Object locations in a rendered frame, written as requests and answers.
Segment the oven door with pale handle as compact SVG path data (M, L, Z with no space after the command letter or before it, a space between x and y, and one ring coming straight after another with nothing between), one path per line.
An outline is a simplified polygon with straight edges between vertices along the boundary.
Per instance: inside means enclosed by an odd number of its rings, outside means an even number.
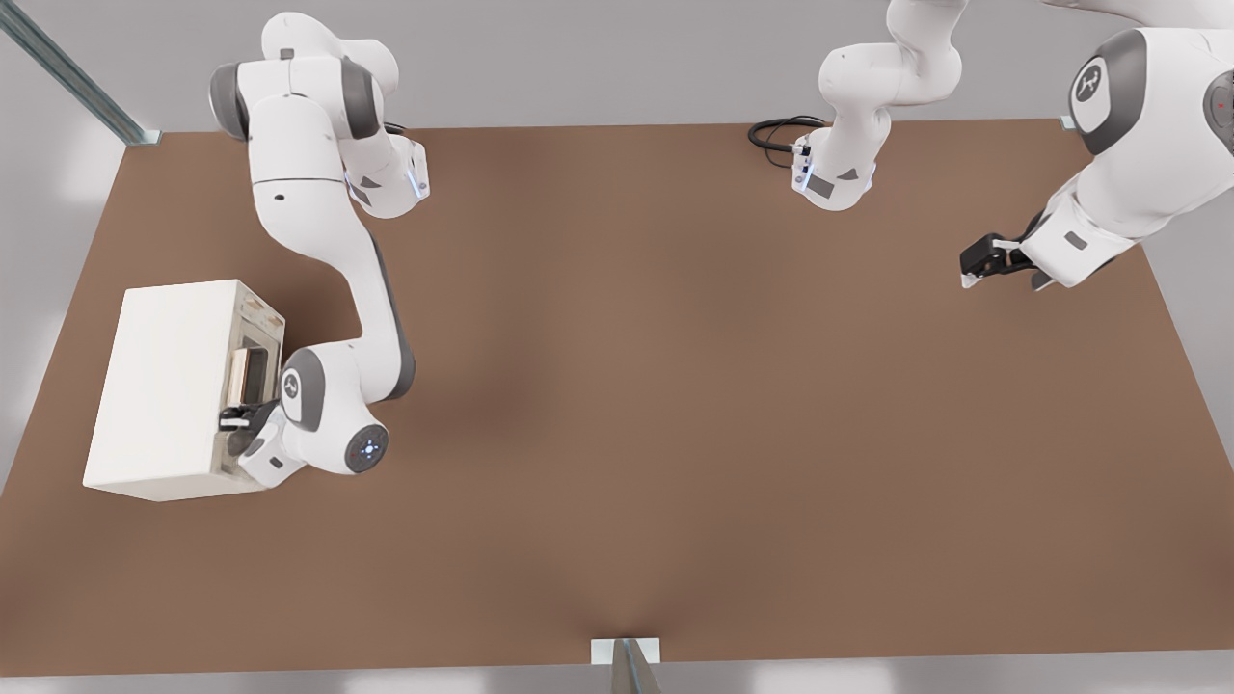
M247 296L237 305L233 328L218 422L218 438L226 446L228 462L251 445L253 433L248 432L248 422L255 417L255 410L276 395L285 321L255 296Z

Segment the white oven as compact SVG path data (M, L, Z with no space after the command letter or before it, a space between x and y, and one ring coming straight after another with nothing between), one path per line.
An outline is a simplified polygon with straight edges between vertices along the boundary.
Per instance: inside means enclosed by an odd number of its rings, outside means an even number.
M149 501L259 491L218 438L228 343L247 296L264 303L239 280L123 293L85 488Z

